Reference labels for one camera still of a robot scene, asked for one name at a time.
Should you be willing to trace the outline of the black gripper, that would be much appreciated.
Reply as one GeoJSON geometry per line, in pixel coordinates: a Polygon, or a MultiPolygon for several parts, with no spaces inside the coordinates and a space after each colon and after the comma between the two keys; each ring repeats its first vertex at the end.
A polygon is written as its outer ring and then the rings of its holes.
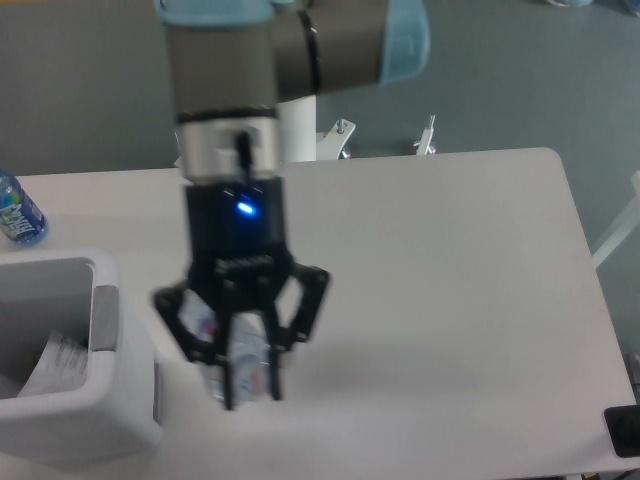
{"type": "Polygon", "coordinates": [[[307,343],[331,275],[317,266],[293,264],[287,246],[284,179],[221,182],[185,188],[192,261],[188,284],[161,288],[153,304],[184,356],[217,374],[225,409],[234,409],[229,345],[233,313],[259,311],[268,343],[270,394],[283,399],[281,358],[307,343]],[[293,278],[301,298],[288,325],[276,301],[293,278]],[[212,330],[200,334],[181,311],[188,296],[201,297],[212,330]]]}

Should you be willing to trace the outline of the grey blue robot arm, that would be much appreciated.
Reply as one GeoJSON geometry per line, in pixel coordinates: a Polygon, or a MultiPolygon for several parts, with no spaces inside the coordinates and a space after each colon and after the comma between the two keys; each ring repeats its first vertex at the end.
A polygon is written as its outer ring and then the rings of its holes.
{"type": "Polygon", "coordinates": [[[155,306],[187,359],[236,404],[238,316],[260,317],[270,394],[283,355],[308,341],[330,274],[287,245],[279,104],[420,74],[431,47],[421,1],[159,1],[185,179],[191,264],[155,306]],[[179,319],[183,289],[212,310],[205,340],[179,319]]]}

